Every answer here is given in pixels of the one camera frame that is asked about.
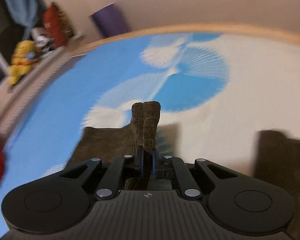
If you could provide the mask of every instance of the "blue cloth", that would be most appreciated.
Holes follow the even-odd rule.
[[[26,28],[22,39],[29,39],[30,31],[37,22],[38,0],[5,1],[12,19]]]

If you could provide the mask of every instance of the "purple object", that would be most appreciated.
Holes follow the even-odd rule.
[[[130,32],[121,12],[114,4],[103,7],[91,15],[91,18],[105,38]]]

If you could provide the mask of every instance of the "yellow teddy bear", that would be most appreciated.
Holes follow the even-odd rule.
[[[17,44],[12,56],[11,66],[8,68],[8,83],[15,85],[21,77],[31,70],[31,64],[38,61],[36,58],[34,41],[21,41]]]

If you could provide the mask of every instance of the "ribbed gray panel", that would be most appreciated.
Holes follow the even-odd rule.
[[[271,236],[242,236],[215,223],[198,201],[178,197],[174,190],[121,191],[98,201],[78,225],[56,234],[37,236],[15,230],[3,240],[289,240],[284,232]]]

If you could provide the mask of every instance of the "blue curtain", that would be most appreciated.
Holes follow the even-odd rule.
[[[25,27],[23,40],[27,40],[30,31],[37,22],[38,0],[5,0],[12,19]]]

